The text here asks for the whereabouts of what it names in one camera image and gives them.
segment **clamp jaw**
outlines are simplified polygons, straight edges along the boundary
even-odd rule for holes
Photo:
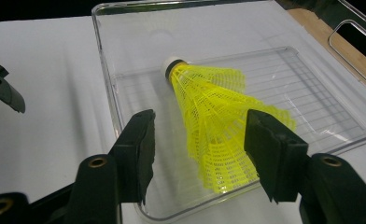
[[[78,167],[76,181],[34,203],[22,193],[0,194],[0,224],[122,223],[122,203],[145,203],[153,177],[155,113],[132,116],[108,154]]]
[[[0,100],[11,106],[15,111],[25,112],[25,101],[19,92],[17,92],[4,77],[8,75],[8,71],[0,65]]]
[[[308,144],[273,116],[249,110],[245,151],[270,201],[295,202],[302,195],[304,224],[365,224],[366,184],[337,156],[307,156]]]

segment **yellow shuttlecock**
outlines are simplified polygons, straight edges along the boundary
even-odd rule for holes
[[[263,111],[294,129],[289,112],[244,95],[245,76],[236,69],[190,65],[171,58],[162,70],[174,88],[189,156],[198,162],[204,186],[227,192],[257,180],[244,151],[246,113],[248,109]]]

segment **clear plastic tray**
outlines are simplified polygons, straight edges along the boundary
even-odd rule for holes
[[[297,121],[296,133],[309,143],[310,154],[341,153],[366,143],[366,119],[363,119],[366,115],[353,109],[349,100],[341,96],[328,79],[320,76],[324,74],[319,75],[316,69],[310,68],[294,46],[272,48],[275,44],[267,43],[259,44],[260,48],[268,47],[265,50],[229,49],[217,46],[214,40],[209,40],[210,44],[203,42],[201,30],[205,28],[211,35],[226,35],[214,24],[208,25],[217,20],[217,13],[198,18],[187,15],[196,15],[217,3],[139,2],[100,5],[93,10],[116,135],[134,113],[150,108],[156,112],[154,177],[148,187],[146,205],[137,205],[139,214],[151,222],[171,222],[259,185],[251,184],[224,194],[203,188],[197,164],[186,150],[186,131],[174,91],[160,72],[163,60],[170,55],[182,56],[188,61],[194,59],[190,62],[193,64],[240,69],[246,75],[246,94],[290,111]],[[247,4],[256,4],[250,5],[254,9],[248,10],[268,7],[262,4],[275,7],[270,1]],[[215,22],[229,23],[228,20]],[[182,27],[200,29],[190,34],[183,32]],[[229,32],[241,35],[239,27],[228,27]],[[203,44],[204,49],[218,50],[206,54],[198,48],[190,48],[197,46],[197,42]]]

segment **white table surface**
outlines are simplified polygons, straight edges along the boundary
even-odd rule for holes
[[[72,183],[79,163],[115,136],[91,17],[0,22],[0,64],[26,112],[0,102],[0,193],[30,202]],[[366,147],[342,155],[366,181]],[[263,189],[177,223],[301,223],[298,203],[269,203]],[[132,204],[125,223],[146,223]]]

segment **shuttlecock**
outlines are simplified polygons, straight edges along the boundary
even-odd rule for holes
[[[190,65],[168,59],[162,71],[171,82],[187,132],[189,156],[199,164],[204,187],[227,192],[258,180],[244,151],[246,113],[269,113],[290,129],[287,110],[243,94],[245,76],[236,69]]]

